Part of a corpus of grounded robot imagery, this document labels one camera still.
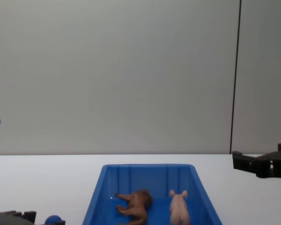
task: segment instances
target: pig's ear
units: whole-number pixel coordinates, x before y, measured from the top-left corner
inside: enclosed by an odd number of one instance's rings
[[[182,197],[187,198],[187,196],[188,196],[187,190],[184,190],[181,195],[182,195]]]
[[[174,190],[171,190],[171,191],[170,191],[170,197],[172,198],[172,197],[174,197],[174,195],[175,195],[175,191],[174,191]]]

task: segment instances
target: toy pig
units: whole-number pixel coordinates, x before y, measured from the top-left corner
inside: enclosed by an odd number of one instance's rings
[[[182,194],[175,194],[171,190],[170,197],[172,198],[170,203],[170,225],[190,225],[191,219],[185,202],[187,191],[184,190]]]

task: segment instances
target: animal figurine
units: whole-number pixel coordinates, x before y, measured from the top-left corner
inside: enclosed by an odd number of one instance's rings
[[[120,195],[116,192],[115,196],[127,202],[128,208],[120,205],[116,206],[116,210],[119,213],[132,217],[133,220],[126,225],[143,225],[146,223],[148,218],[146,210],[153,202],[153,198],[149,190],[140,189],[139,191],[129,195]]]
[[[172,201],[170,203],[170,225],[190,225],[191,219],[187,210],[185,198],[187,198],[187,190],[182,194],[175,194],[170,191]]]

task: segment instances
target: white wall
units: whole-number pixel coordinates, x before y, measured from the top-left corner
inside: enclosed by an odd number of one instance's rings
[[[238,0],[0,0],[0,154],[228,153]]]
[[[232,150],[281,143],[281,0],[243,0]]]

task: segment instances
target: blue round object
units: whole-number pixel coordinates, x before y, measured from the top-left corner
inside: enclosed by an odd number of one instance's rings
[[[54,224],[54,223],[57,223],[60,221],[61,221],[61,218],[59,216],[52,215],[46,219],[45,224]]]

